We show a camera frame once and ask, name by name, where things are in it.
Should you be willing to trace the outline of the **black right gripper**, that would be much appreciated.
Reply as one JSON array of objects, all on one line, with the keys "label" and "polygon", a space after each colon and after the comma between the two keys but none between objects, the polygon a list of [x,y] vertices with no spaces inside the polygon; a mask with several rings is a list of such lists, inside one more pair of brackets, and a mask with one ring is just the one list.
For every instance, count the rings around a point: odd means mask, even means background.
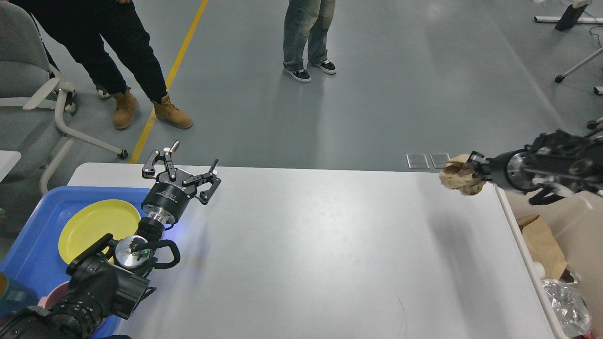
[{"label": "black right gripper", "polygon": [[504,190],[527,193],[536,190],[533,176],[525,171],[525,152],[515,150],[496,157],[485,157],[480,152],[471,152],[466,164],[472,168],[487,165],[489,174],[474,174],[473,184],[491,182]]}]

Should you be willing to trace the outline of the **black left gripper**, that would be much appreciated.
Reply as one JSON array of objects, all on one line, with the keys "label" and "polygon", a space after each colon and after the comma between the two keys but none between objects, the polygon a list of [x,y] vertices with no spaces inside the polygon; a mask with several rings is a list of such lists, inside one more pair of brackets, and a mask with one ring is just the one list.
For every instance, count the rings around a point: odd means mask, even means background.
[{"label": "black left gripper", "polygon": [[[192,198],[196,198],[202,205],[207,205],[221,184],[221,179],[214,172],[219,162],[215,159],[208,172],[182,180],[182,186],[179,186],[177,168],[172,160],[172,155],[178,148],[179,140],[176,140],[170,147],[153,150],[142,168],[142,178],[153,179],[155,184],[143,199],[141,208],[146,214],[163,212],[166,219],[164,223],[168,224],[179,222]],[[163,164],[163,172],[159,173],[155,169],[158,162]],[[207,183],[211,184],[209,188],[200,193],[196,191]]]}]

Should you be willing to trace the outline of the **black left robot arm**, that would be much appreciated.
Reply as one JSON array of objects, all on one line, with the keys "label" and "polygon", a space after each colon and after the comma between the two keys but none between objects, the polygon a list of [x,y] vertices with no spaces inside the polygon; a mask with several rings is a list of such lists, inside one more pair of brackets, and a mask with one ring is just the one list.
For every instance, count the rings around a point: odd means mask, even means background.
[{"label": "black left robot arm", "polygon": [[1,320],[3,339],[89,339],[110,316],[127,319],[155,292],[152,270],[170,269],[181,260],[164,232],[179,222],[190,200],[207,205],[220,185],[214,160],[208,172],[193,175],[175,167],[179,141],[154,150],[141,175],[154,181],[141,204],[145,216],[136,232],[121,240],[107,233],[75,257],[66,273],[67,293],[50,309],[28,306]]}]

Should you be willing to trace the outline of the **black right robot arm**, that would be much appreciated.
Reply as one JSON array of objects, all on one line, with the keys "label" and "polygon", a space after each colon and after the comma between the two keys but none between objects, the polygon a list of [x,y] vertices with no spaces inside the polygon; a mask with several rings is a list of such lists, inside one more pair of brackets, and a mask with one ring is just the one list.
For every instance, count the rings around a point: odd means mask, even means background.
[{"label": "black right robot arm", "polygon": [[541,133],[530,145],[496,157],[472,152],[466,161],[474,178],[527,195],[531,205],[548,205],[580,192],[603,190],[603,141],[599,126],[583,137],[561,129]]}]

